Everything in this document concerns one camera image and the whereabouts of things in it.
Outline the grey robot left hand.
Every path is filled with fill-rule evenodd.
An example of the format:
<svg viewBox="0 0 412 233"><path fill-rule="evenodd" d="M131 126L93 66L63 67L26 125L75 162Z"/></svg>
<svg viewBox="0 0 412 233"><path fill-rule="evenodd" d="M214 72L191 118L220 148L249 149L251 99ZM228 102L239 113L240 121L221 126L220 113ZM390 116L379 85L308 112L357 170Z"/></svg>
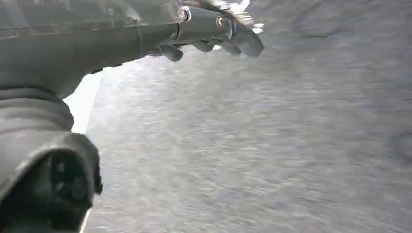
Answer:
<svg viewBox="0 0 412 233"><path fill-rule="evenodd" d="M64 102L84 76L182 46L258 57L259 25L230 0L0 3L0 230L79 233L103 190L95 145Z"/></svg>

